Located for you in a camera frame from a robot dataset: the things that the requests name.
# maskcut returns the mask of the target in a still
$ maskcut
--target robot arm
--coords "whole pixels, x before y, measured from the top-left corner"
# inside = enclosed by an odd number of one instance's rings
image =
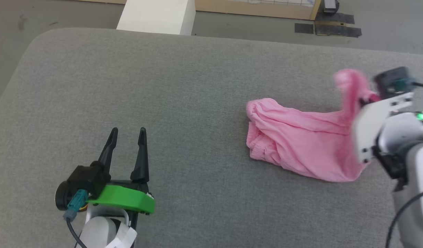
[[[397,215],[386,247],[398,222],[404,247],[423,248],[423,122],[414,113],[399,112],[412,105],[415,83],[405,68],[384,72],[375,79],[382,100],[364,105],[355,119],[356,154],[364,163],[376,157],[398,181],[392,194]]]

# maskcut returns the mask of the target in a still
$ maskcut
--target wooden board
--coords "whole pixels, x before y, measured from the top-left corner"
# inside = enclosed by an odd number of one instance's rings
[[[101,3],[125,4],[127,0],[78,0]],[[314,20],[322,0],[315,0],[314,8],[292,5],[253,4],[227,0],[195,0],[197,11],[247,14],[251,16],[270,16],[303,20]]]

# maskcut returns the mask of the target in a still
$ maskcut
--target pink cloth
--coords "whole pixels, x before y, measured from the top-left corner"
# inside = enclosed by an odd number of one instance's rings
[[[343,95],[341,111],[302,112],[273,99],[250,101],[246,105],[251,120],[246,137],[250,157],[330,182],[357,179],[366,164],[357,161],[352,123],[360,111],[359,100],[378,100],[378,96],[356,70],[339,71],[334,79]]]

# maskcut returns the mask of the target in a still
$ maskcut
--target gray floor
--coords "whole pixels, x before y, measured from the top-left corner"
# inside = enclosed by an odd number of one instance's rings
[[[423,0],[340,0],[359,38],[294,33],[295,22],[197,12],[192,35],[423,54]],[[123,5],[73,0],[0,0],[0,96],[34,37],[61,27],[116,28]]]

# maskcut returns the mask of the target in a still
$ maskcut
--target gray table surface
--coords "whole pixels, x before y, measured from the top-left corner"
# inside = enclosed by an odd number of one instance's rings
[[[36,38],[0,100],[0,247],[73,247],[54,193],[119,128],[111,174],[127,179],[147,128],[156,211],[139,247],[383,247],[394,182],[377,163],[328,183],[249,158],[249,100],[339,110],[332,75],[423,55],[222,38],[59,29]],[[415,98],[423,109],[423,91]],[[84,215],[74,227],[81,229]],[[394,238],[392,247],[400,247]]]

